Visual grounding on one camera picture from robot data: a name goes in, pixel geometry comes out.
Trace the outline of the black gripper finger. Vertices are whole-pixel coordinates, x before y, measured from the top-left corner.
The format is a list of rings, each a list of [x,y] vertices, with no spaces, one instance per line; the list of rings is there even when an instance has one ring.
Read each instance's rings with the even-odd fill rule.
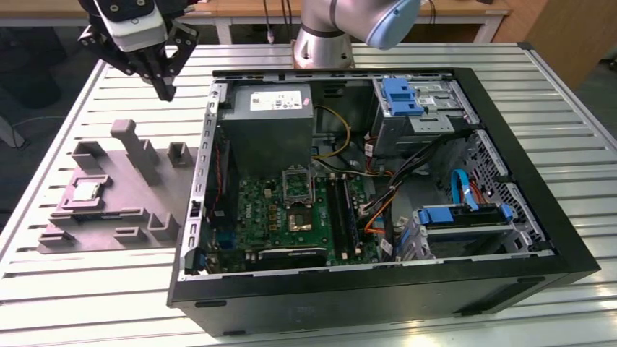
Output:
[[[166,63],[163,69],[163,82],[166,93],[163,100],[171,101],[176,94],[174,80],[180,74],[183,67],[191,57],[191,54],[198,46],[200,33],[198,29],[188,24],[183,24],[178,20],[171,21],[170,42],[176,46],[176,52],[171,57],[164,53]]]
[[[79,42],[126,75],[138,74],[155,88],[159,99],[167,101],[164,80],[167,57],[163,43],[132,52],[123,52],[115,42],[92,25],[82,33]]]

